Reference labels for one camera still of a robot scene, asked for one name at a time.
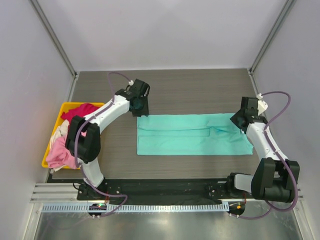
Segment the teal t shirt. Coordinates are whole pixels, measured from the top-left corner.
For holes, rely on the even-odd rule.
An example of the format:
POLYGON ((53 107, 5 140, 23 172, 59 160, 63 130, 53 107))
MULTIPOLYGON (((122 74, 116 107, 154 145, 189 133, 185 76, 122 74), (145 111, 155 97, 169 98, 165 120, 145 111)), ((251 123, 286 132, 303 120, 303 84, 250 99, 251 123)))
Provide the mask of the teal t shirt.
POLYGON ((232 113, 149 115, 137 119, 140 156, 244 156, 253 154, 232 113))

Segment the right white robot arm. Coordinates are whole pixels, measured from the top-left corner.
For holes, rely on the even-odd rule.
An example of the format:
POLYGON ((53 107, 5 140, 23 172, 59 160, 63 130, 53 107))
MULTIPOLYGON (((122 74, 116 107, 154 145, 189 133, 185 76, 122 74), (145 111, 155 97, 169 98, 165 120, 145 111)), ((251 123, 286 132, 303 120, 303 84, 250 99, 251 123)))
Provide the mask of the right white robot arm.
POLYGON ((256 200, 293 203, 298 198, 300 165, 289 160, 274 140, 262 115, 267 107, 261 96, 243 97, 240 109, 230 118, 251 141, 260 162, 254 175, 231 173, 225 192, 231 198, 246 192, 256 200))

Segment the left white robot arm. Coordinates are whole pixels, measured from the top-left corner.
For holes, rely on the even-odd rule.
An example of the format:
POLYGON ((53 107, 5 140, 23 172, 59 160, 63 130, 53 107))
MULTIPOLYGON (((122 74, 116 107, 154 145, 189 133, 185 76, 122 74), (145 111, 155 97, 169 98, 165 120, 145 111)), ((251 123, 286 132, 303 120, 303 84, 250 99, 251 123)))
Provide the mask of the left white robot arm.
POLYGON ((88 193, 95 200, 101 200, 107 192, 98 161, 101 133, 114 120, 128 112, 133 117, 148 116, 149 93, 150 85, 136 79, 130 81, 125 89, 115 92, 111 100, 94 112, 72 118, 65 148, 74 156, 76 167, 81 169, 85 183, 90 186, 88 193))

